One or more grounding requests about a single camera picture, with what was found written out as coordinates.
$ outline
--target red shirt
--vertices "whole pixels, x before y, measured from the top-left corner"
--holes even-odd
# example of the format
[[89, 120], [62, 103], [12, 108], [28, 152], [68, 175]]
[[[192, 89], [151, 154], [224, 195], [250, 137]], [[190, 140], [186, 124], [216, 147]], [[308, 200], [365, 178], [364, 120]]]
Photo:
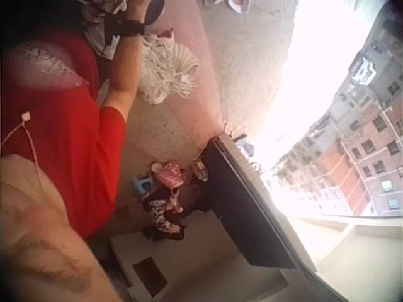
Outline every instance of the red shirt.
[[[29, 111], [39, 166], [59, 190], [71, 227], [87, 237], [115, 209], [125, 121], [115, 108], [97, 105], [96, 61], [81, 37], [57, 33], [35, 41], [5, 55], [1, 140]], [[2, 156], [8, 154], [33, 161], [22, 128], [4, 145]]]

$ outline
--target white cord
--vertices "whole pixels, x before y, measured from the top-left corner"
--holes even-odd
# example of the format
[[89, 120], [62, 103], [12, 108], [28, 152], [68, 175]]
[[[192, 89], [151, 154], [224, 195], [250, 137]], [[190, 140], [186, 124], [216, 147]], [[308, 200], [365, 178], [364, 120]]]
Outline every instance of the white cord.
[[38, 178], [38, 183], [39, 183], [39, 188], [40, 188], [40, 191], [41, 191], [41, 195], [42, 195], [43, 202], [45, 202], [45, 200], [46, 200], [46, 194], [45, 194], [45, 190], [43, 189], [42, 180], [41, 180], [41, 178], [40, 178], [40, 169], [39, 169], [39, 162], [38, 162], [37, 151], [35, 150], [35, 146], [34, 146], [34, 144], [33, 144], [33, 140], [32, 140], [32, 137], [31, 137], [31, 133], [28, 131], [27, 127], [25, 126], [25, 123], [31, 119], [31, 114], [30, 114], [30, 112], [29, 112], [29, 111], [24, 112], [24, 113], [21, 115], [21, 119], [22, 119], [22, 122], [21, 122], [17, 127], [15, 127], [14, 129], [12, 129], [12, 130], [10, 131], [10, 133], [7, 134], [6, 138], [1, 142], [0, 150], [2, 149], [2, 147], [4, 146], [4, 144], [7, 142], [7, 140], [8, 140], [18, 129], [20, 129], [20, 127], [22, 127], [22, 128], [24, 129], [24, 131], [25, 131], [25, 133], [26, 133], [26, 135], [27, 135], [27, 137], [28, 137], [28, 140], [29, 140], [29, 142], [30, 142], [30, 146], [31, 146], [32, 154], [33, 154], [33, 160], [34, 160], [34, 163], [35, 163], [35, 170], [36, 170], [36, 173], [37, 173], [37, 178]]

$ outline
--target blue toy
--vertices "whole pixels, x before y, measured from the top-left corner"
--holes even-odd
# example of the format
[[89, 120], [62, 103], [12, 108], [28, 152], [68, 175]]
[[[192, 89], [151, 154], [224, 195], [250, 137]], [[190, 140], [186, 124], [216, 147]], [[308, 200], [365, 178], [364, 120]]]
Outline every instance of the blue toy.
[[132, 186], [135, 194], [147, 194], [150, 193], [151, 188], [154, 185], [154, 180], [150, 175], [137, 176], [132, 179]]

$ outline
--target sky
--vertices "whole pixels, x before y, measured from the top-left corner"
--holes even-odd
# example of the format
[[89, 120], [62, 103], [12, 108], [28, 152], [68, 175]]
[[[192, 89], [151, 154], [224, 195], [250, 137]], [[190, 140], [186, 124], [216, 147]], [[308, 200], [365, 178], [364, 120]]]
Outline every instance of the sky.
[[270, 168], [326, 112], [384, 3], [299, 0], [283, 82], [253, 141], [255, 161]]

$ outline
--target apartment building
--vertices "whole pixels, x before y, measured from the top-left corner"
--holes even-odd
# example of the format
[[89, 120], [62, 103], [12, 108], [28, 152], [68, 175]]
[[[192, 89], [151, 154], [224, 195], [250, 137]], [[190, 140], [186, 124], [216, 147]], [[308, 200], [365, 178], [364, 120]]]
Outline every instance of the apartment building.
[[279, 161], [279, 183], [323, 214], [401, 215], [403, 48], [371, 31], [327, 113]]

